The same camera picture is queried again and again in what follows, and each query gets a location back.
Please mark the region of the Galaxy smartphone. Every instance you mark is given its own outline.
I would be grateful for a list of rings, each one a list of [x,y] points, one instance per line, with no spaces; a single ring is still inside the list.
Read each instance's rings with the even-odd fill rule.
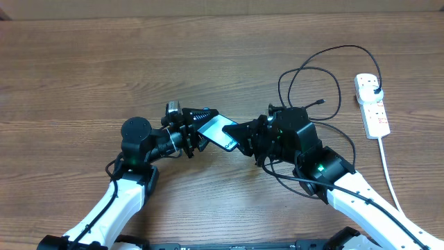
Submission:
[[[225,151],[231,152],[238,144],[236,140],[223,132],[223,127],[229,125],[237,125],[237,123],[223,115],[217,115],[200,127],[198,132]]]

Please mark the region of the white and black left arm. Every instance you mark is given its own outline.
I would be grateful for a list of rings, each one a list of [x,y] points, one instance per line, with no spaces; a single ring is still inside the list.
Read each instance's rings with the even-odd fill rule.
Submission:
[[[166,106],[161,128],[143,117],[132,117],[121,127],[121,152],[105,171],[110,184],[88,215],[64,235],[46,235],[38,249],[111,249],[130,218],[155,191],[159,170],[154,162],[203,150],[208,138],[201,128],[219,116],[216,109]]]

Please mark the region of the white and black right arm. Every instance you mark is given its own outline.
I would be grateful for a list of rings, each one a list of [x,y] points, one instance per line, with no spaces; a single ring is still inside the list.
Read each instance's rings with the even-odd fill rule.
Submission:
[[[383,249],[442,249],[443,241],[416,226],[382,198],[353,164],[324,146],[304,108],[271,107],[268,115],[226,125],[246,156],[264,167],[265,159],[294,166],[290,180],[342,212]]]

